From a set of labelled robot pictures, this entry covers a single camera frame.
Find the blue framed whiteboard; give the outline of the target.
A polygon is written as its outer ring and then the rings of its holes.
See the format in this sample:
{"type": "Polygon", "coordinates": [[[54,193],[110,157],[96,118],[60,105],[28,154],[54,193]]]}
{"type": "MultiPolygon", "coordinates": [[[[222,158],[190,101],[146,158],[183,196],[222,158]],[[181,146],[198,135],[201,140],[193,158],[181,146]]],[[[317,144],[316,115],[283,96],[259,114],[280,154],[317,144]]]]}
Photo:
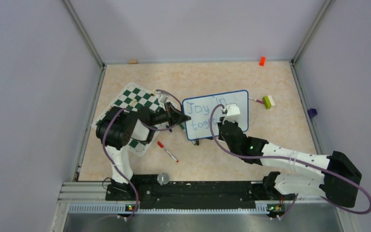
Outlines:
{"type": "Polygon", "coordinates": [[[242,89],[184,99],[182,101],[183,112],[185,115],[191,117],[191,119],[185,123],[187,138],[189,140],[211,138],[210,124],[213,126],[214,134],[216,136],[218,135],[217,122],[224,116],[224,114],[222,114],[222,109],[219,108],[215,111],[213,119],[210,119],[210,116],[214,107],[219,104],[224,106],[236,104],[240,110],[238,126],[242,131],[247,131],[249,129],[248,96],[249,92],[242,89]]]}

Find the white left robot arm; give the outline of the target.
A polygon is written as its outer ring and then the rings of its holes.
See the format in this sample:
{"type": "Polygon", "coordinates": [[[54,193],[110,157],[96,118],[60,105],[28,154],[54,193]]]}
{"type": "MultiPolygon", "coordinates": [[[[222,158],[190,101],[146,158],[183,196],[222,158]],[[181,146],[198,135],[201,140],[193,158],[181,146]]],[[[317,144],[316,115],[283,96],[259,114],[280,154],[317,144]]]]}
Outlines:
{"type": "Polygon", "coordinates": [[[129,181],[133,176],[128,161],[128,145],[130,140],[151,143],[157,125],[168,123],[174,127],[191,119],[169,102],[158,111],[142,106],[137,111],[126,112],[117,106],[105,114],[96,127],[96,137],[100,139],[104,152],[110,160],[113,170],[111,177],[112,189],[124,200],[134,197],[136,188],[129,181]]]}

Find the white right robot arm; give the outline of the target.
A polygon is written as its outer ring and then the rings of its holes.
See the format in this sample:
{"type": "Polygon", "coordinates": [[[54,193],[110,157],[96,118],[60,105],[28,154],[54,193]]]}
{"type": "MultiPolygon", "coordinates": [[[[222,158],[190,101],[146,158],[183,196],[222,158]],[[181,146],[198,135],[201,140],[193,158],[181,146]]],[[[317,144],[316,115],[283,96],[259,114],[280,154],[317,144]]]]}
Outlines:
{"type": "Polygon", "coordinates": [[[344,153],[333,151],[331,155],[316,155],[283,148],[247,136],[236,122],[220,122],[218,129],[218,138],[244,162],[291,172],[271,172],[263,179],[268,198],[300,193],[321,196],[342,207],[355,206],[358,189],[345,179],[360,184],[362,174],[344,153]]]}

